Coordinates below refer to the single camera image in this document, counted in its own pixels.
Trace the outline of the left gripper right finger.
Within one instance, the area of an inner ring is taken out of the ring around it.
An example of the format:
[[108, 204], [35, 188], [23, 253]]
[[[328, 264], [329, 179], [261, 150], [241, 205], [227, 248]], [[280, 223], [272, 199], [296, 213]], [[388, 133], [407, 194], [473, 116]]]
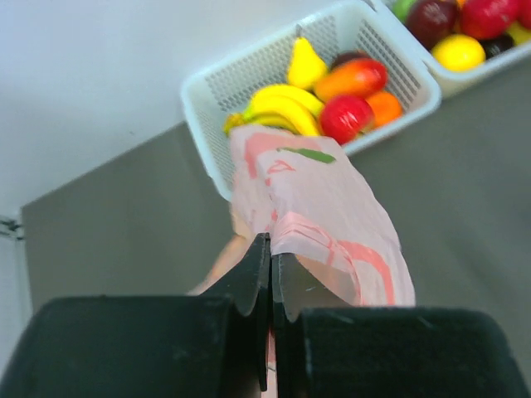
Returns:
[[272, 327], [279, 397], [314, 397], [317, 348], [329, 337], [319, 316], [348, 303], [318, 281], [293, 254], [271, 259]]

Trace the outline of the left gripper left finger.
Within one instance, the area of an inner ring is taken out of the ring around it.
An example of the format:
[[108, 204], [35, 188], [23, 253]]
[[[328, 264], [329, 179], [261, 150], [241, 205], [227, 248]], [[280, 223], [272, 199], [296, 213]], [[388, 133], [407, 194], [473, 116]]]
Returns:
[[270, 332], [270, 235], [256, 235], [243, 258], [204, 295], [231, 300], [225, 329], [221, 391], [266, 391]]

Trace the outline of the pink plastic bag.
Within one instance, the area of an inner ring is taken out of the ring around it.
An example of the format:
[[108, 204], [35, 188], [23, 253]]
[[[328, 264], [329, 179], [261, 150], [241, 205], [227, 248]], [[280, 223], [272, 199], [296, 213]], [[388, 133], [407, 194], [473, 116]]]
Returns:
[[412, 306], [416, 295], [394, 225], [332, 138], [258, 124], [231, 130], [233, 237], [200, 294], [244, 258], [260, 233], [353, 306]]

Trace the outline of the red apple in left basket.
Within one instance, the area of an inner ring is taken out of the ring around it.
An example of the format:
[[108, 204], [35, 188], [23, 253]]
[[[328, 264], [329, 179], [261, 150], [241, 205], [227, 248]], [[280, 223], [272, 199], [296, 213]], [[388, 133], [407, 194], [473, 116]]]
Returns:
[[356, 95], [337, 95], [328, 101], [319, 116], [324, 136], [344, 145], [370, 129], [374, 112], [368, 102]]

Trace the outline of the yellow banana bunch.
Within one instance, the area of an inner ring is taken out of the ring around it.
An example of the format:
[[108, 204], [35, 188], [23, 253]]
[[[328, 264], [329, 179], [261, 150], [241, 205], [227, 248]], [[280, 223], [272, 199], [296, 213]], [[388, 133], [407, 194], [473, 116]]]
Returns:
[[235, 127], [259, 124], [318, 137], [318, 117], [323, 108], [324, 103], [307, 90], [287, 84], [268, 85], [252, 95], [242, 112], [227, 116], [223, 131], [229, 136]]

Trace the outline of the orange tangerine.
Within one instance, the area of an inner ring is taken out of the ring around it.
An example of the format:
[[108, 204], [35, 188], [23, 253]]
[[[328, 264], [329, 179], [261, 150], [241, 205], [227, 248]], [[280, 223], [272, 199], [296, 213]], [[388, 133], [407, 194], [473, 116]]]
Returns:
[[381, 128], [402, 116], [402, 106], [399, 100], [387, 91], [378, 91], [366, 98], [374, 114], [373, 127]]

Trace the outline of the yellow pear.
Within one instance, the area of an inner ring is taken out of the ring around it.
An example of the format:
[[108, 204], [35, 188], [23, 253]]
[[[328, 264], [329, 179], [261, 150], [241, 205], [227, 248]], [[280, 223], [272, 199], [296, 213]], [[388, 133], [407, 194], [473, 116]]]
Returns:
[[327, 73], [326, 63], [319, 57], [310, 41], [302, 35], [301, 26], [297, 26], [286, 72], [287, 83], [303, 90], [312, 90], [314, 84]]

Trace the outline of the red orange mango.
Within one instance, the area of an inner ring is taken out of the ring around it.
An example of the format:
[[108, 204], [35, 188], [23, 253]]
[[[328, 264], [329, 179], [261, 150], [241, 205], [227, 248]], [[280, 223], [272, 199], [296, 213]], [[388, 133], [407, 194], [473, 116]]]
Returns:
[[387, 84], [387, 67], [374, 59], [360, 58], [343, 63], [318, 80], [314, 94], [323, 102], [337, 95], [368, 97]]

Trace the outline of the right white plastic basket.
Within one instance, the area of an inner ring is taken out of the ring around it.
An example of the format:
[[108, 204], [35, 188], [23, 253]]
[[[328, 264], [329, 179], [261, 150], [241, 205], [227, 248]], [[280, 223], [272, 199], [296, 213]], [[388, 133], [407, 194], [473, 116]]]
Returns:
[[529, 1], [375, 1], [449, 98], [530, 57]]

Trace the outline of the white plastic basket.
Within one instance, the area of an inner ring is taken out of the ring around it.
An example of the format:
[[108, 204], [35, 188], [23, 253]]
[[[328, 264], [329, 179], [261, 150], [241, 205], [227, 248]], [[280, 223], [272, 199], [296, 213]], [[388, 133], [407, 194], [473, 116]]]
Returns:
[[449, 98], [530, 57], [529, 1], [375, 1]]
[[321, 112], [344, 91], [373, 111], [344, 145], [347, 154], [397, 134], [431, 114], [441, 90], [380, 1], [340, 1], [292, 22], [185, 80], [183, 113], [207, 175], [229, 199], [229, 136], [256, 124], [288, 134], [321, 130]]

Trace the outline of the left white plastic basket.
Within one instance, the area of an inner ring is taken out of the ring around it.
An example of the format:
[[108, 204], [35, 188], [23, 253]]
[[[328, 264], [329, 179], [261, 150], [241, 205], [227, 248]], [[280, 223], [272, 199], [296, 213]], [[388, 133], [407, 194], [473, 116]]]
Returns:
[[340, 1], [292, 22], [185, 80], [183, 113], [207, 175], [229, 199], [229, 136], [256, 124], [288, 134], [321, 130], [321, 112], [344, 91], [373, 111], [344, 145], [347, 154], [397, 134], [431, 114], [441, 90], [380, 1]]

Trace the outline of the yellow lemon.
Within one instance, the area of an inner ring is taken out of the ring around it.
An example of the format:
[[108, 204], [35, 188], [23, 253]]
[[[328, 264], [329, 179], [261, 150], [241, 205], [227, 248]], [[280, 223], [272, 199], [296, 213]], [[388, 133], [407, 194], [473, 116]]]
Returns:
[[465, 72], [486, 61], [483, 46], [473, 37], [454, 34], [446, 37], [431, 50], [431, 55], [452, 72]]

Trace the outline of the dark red apple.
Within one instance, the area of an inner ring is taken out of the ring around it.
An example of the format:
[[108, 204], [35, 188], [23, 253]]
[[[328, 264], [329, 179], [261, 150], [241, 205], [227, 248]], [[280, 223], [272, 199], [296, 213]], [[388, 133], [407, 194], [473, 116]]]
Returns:
[[459, 13], [460, 6], [457, 1], [416, 1], [410, 7], [405, 26], [419, 43], [430, 51], [452, 33]]

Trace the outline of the green lime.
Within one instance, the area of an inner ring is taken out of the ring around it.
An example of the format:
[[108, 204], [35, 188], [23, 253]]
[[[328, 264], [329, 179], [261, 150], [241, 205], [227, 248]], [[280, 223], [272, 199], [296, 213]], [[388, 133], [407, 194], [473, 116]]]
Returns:
[[407, 17], [412, 6], [417, 0], [396, 0], [391, 9], [395, 17], [402, 23], [406, 23]]

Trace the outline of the red apple middle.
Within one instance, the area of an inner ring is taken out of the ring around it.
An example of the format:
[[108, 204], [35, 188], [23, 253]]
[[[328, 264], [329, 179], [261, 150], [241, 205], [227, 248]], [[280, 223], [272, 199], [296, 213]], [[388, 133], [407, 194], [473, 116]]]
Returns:
[[501, 35], [514, 22], [522, 2], [516, 0], [468, 0], [460, 10], [460, 31], [477, 40]]

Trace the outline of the red apple front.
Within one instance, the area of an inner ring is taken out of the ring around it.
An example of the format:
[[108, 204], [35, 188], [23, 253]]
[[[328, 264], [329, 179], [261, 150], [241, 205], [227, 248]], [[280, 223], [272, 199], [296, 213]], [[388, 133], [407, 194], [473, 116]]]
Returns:
[[525, 29], [531, 29], [531, 0], [520, 1], [518, 22]]

